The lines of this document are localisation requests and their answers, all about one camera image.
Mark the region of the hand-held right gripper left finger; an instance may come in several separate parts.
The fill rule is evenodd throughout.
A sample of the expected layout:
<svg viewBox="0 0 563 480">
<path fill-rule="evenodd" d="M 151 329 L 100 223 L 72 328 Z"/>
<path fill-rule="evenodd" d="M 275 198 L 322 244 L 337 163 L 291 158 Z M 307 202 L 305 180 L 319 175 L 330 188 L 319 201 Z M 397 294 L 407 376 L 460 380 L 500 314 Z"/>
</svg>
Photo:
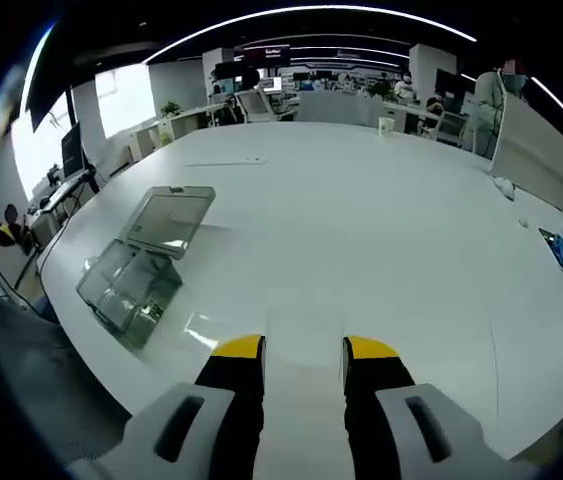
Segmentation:
<svg viewBox="0 0 563 480">
<path fill-rule="evenodd" d="M 73 479 L 250 479 L 264 426 L 266 339 L 220 344 L 192 383 L 179 383 L 126 423 L 121 441 L 68 467 Z"/>
</svg>

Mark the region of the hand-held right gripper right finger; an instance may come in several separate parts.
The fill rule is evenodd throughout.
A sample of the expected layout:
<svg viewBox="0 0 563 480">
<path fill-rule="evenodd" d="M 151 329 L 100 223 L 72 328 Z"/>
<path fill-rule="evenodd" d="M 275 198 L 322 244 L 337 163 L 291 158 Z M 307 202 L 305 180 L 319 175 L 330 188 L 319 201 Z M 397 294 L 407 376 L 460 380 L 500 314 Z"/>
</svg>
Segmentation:
<svg viewBox="0 0 563 480">
<path fill-rule="evenodd" d="M 528 479 L 531 466 L 490 448 L 479 421 L 392 347 L 342 340 L 344 425 L 358 479 Z"/>
</svg>

